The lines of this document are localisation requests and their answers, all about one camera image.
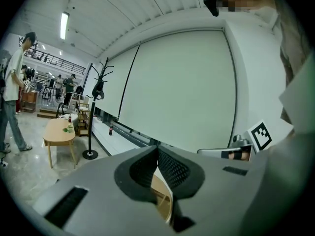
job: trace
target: backpack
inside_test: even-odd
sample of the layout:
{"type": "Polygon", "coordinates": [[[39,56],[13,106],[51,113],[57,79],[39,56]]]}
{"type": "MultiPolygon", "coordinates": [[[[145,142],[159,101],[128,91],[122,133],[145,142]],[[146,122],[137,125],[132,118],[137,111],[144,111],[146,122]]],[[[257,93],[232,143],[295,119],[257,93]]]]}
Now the backpack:
{"type": "Polygon", "coordinates": [[[2,110],[2,94],[5,89],[5,75],[11,58],[6,62],[5,68],[0,68],[0,111],[2,110]]]}
{"type": "Polygon", "coordinates": [[[63,80],[63,85],[66,86],[68,84],[68,78],[63,80]]]}

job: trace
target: projection screen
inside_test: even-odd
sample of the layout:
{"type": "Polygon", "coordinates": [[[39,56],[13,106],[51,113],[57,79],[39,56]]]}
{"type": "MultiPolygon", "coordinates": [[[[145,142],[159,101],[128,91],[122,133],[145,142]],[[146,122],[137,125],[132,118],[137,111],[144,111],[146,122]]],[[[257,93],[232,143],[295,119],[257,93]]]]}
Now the projection screen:
{"type": "Polygon", "coordinates": [[[234,68],[223,32],[183,32],[140,46],[119,121],[191,152],[225,148],[235,104],[234,68]]]}
{"type": "Polygon", "coordinates": [[[103,88],[105,97],[103,100],[97,100],[95,105],[115,117],[118,116],[127,76],[137,49],[138,47],[134,47],[110,60],[107,64],[115,67],[107,68],[105,73],[114,72],[104,77],[104,80],[108,81],[104,83],[103,88]]]}

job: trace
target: black mesh panel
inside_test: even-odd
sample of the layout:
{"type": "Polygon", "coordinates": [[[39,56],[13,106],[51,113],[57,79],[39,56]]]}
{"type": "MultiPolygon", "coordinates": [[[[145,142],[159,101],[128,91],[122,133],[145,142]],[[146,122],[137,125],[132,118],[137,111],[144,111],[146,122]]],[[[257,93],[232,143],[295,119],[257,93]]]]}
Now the black mesh panel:
{"type": "Polygon", "coordinates": [[[151,152],[131,165],[130,176],[141,186],[150,188],[156,168],[157,157],[154,152],[151,152]]]}
{"type": "Polygon", "coordinates": [[[184,182],[190,174],[186,165],[162,151],[158,152],[158,168],[165,173],[163,176],[171,189],[184,182]]]}

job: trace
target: sneaker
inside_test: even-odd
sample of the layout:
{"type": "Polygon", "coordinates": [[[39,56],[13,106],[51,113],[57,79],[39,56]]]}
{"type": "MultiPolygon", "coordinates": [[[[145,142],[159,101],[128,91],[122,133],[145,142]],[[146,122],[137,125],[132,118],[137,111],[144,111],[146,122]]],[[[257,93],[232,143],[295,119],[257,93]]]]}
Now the sneaker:
{"type": "Polygon", "coordinates": [[[10,150],[8,147],[5,147],[5,149],[0,150],[0,153],[8,154],[8,153],[10,153],[10,152],[11,152],[11,150],[10,150]]]}
{"type": "Polygon", "coordinates": [[[25,149],[22,149],[22,150],[20,150],[20,151],[27,151],[27,150],[31,150],[33,147],[32,147],[32,145],[26,145],[26,147],[25,147],[25,149]]]}

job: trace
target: black slot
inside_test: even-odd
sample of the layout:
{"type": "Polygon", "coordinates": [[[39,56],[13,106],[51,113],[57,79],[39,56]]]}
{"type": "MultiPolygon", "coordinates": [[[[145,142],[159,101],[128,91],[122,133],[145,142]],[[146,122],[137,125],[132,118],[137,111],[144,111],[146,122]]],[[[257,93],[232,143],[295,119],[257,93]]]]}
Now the black slot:
{"type": "Polygon", "coordinates": [[[55,226],[62,228],[74,210],[78,207],[87,190],[74,187],[58,204],[45,216],[55,226]]]}
{"type": "Polygon", "coordinates": [[[237,175],[241,175],[241,176],[246,176],[247,174],[247,170],[242,170],[242,169],[237,169],[231,166],[226,166],[223,168],[224,171],[233,173],[233,174],[237,174],[237,175]]]}

